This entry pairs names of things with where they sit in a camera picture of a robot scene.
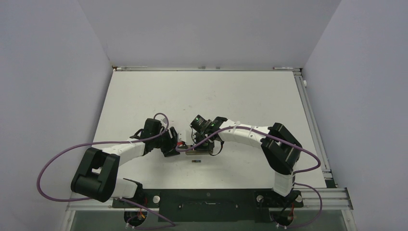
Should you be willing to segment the beige remote control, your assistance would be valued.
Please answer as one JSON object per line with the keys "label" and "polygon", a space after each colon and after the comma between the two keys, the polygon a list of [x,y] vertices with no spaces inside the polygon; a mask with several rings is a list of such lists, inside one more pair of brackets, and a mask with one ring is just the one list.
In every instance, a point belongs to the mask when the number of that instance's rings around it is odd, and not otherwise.
{"label": "beige remote control", "polygon": [[192,150],[186,152],[186,155],[212,155],[214,152],[214,145],[203,146],[200,145]]}

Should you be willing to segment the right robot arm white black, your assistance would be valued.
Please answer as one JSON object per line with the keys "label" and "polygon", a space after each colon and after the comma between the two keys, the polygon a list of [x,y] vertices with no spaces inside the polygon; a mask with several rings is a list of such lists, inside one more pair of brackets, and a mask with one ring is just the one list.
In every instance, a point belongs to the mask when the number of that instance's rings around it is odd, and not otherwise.
{"label": "right robot arm white black", "polygon": [[209,136],[219,129],[221,132],[210,138],[212,141],[236,142],[262,150],[269,166],[274,170],[272,200],[284,206],[291,200],[294,186],[294,168],[300,157],[300,150],[283,143],[286,141],[298,147],[302,145],[281,123],[273,126],[250,126],[224,117],[206,120],[197,115],[190,124],[198,134]]}

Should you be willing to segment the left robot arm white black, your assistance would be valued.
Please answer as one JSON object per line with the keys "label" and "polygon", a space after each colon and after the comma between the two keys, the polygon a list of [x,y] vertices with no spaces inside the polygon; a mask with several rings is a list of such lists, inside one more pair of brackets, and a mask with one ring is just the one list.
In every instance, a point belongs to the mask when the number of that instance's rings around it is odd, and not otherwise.
{"label": "left robot arm white black", "polygon": [[72,179],[71,191],[100,202],[124,198],[131,207],[137,207],[145,200],[143,186],[135,180],[118,178],[119,167],[154,149],[164,157],[178,155],[177,143],[174,127],[166,129],[161,121],[148,118],[126,142],[103,149],[88,148]]}

